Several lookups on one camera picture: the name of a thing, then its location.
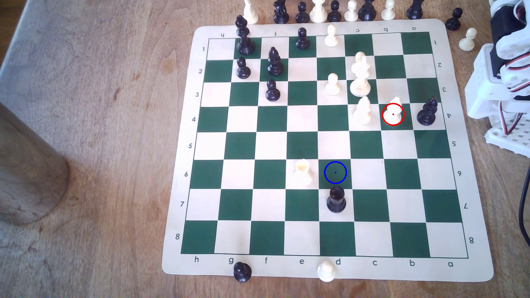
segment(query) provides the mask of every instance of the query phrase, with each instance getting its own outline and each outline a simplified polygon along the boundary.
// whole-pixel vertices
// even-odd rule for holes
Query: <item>red circle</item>
[[[390,106],[391,104],[395,104],[396,106],[398,106],[398,107],[401,108],[401,121],[399,121],[399,123],[397,123],[397,124],[390,124],[390,123],[386,122],[385,117],[383,117],[383,113],[385,112],[386,107]],[[390,125],[390,126],[396,126],[396,125],[401,124],[401,122],[403,122],[403,118],[404,118],[403,114],[404,114],[404,113],[405,113],[405,110],[403,110],[403,107],[402,107],[402,106],[400,106],[400,105],[397,104],[397,103],[391,102],[391,103],[387,104],[387,105],[383,108],[383,111],[381,112],[381,118],[383,119],[383,121],[384,121],[386,124],[388,124],[388,125]]]

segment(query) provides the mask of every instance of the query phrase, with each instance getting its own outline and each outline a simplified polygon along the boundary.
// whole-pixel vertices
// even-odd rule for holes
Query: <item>wooden cylinder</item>
[[[61,201],[68,163],[0,103],[0,219],[34,222]]]

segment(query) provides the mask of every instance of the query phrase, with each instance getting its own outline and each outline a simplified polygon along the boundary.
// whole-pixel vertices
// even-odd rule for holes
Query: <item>blue circle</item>
[[[344,167],[344,178],[342,178],[342,180],[340,180],[340,182],[331,182],[327,177],[326,177],[326,170],[328,169],[328,166],[332,163],[340,163],[343,167]],[[346,179],[346,176],[348,176],[348,170],[346,169],[346,166],[341,163],[340,161],[332,161],[330,163],[328,163],[326,165],[326,167],[324,168],[324,178],[326,178],[326,180],[331,183],[331,184],[339,184],[339,183],[342,183],[345,179]]]

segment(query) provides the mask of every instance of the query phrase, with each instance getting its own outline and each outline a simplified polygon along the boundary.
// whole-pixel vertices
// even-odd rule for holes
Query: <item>wooden table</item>
[[[259,23],[272,23],[272,0],[254,2]],[[343,12],[346,3],[340,1]],[[295,22],[297,1],[287,4]],[[380,20],[384,1],[374,5]],[[398,19],[409,5],[397,1]],[[488,1],[427,0],[423,17],[445,21],[457,6],[462,28],[448,34],[464,100],[473,60],[491,42]],[[239,284],[229,276],[163,273],[193,32],[233,24],[242,12],[242,0],[28,2],[0,73],[0,101],[66,156],[70,186],[44,219],[26,227],[0,223],[0,296],[530,295],[530,248],[517,226],[529,161],[487,145],[488,120],[468,117],[494,263],[489,282],[257,277]],[[463,52],[457,44],[469,27],[478,31],[476,46]]]

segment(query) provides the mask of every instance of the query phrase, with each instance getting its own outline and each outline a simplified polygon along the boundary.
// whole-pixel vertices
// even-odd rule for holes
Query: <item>green square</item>
[[[319,191],[317,189],[287,189],[285,191],[286,221],[319,221]]]
[[[367,80],[370,84],[370,93],[367,95],[368,99],[370,99],[370,103],[377,103],[377,81],[376,80]],[[353,82],[353,80],[347,80],[346,87],[348,88],[348,104],[358,104],[360,97],[357,97],[350,92],[350,85]]]
[[[354,213],[356,222],[389,222],[386,190],[354,189]]]
[[[287,71],[289,70],[289,59],[282,58],[280,62],[284,66],[284,72],[280,75],[270,75],[267,67],[269,67],[269,62],[267,59],[261,59],[261,69],[260,69],[260,81],[265,82],[268,80],[274,80],[276,82],[287,81]]]
[[[435,77],[408,78],[409,98],[411,103],[426,103],[431,97],[440,99],[438,79]]]
[[[190,188],[221,188],[222,160],[194,160],[191,166]]]
[[[456,190],[422,190],[422,193],[427,222],[462,222]]]
[[[396,258],[429,258],[425,223],[390,223],[392,249]]]
[[[221,189],[220,221],[249,221],[252,213],[252,189]]]
[[[429,32],[402,32],[403,54],[432,54]]]
[[[287,106],[258,107],[259,132],[286,132]]]
[[[260,83],[232,83],[230,106],[257,106]]]
[[[253,160],[256,133],[226,133],[226,160]]]
[[[205,255],[214,253],[217,221],[186,221],[180,253]]]
[[[320,222],[320,255],[326,257],[354,257],[354,223]]]
[[[344,57],[316,59],[316,79],[327,81],[330,73],[336,74],[339,80],[346,80],[346,60]]]
[[[287,104],[309,106],[316,104],[316,81],[289,82]]]
[[[204,82],[230,82],[233,60],[206,60]]]
[[[289,37],[289,58],[311,58],[316,57],[316,36],[308,36],[309,47],[300,50],[296,47],[298,36]]]
[[[285,222],[252,222],[250,255],[281,256],[284,254]]]
[[[377,78],[405,78],[403,55],[375,56]]]
[[[355,56],[357,52],[363,52],[366,56],[374,55],[371,34],[347,34],[344,35],[344,46],[346,56]]]
[[[285,188],[285,160],[256,160],[254,162],[254,188]]]
[[[444,121],[440,115],[438,121]],[[415,130],[416,151],[419,159],[450,159],[449,141],[445,130]]]
[[[387,189],[421,189],[417,159],[385,160]]]
[[[318,159],[318,132],[287,132],[287,159]]]
[[[349,130],[348,127],[348,106],[319,106],[319,131]]]
[[[225,132],[227,120],[228,107],[201,107],[199,110],[199,122],[197,123],[197,132]]]
[[[352,159],[382,159],[381,131],[350,132],[350,152]]]
[[[254,51],[252,53],[250,53],[248,55],[241,55],[237,51],[237,44],[239,43],[240,38],[236,38],[235,39],[235,43],[234,43],[234,59],[238,59],[239,57],[243,57],[245,59],[259,59],[259,58],[261,58],[261,37],[250,37],[250,38],[254,42],[254,45],[256,46],[256,48],[254,49]]]
[[[412,116],[410,113],[410,104],[402,103],[401,107],[403,111],[401,112],[401,117],[403,121],[398,125],[388,125],[383,121],[382,113],[385,110],[386,104],[379,105],[379,121],[381,122],[381,130],[412,130]]]
[[[319,160],[319,188],[331,189],[333,186],[351,189],[351,162],[350,160]]]

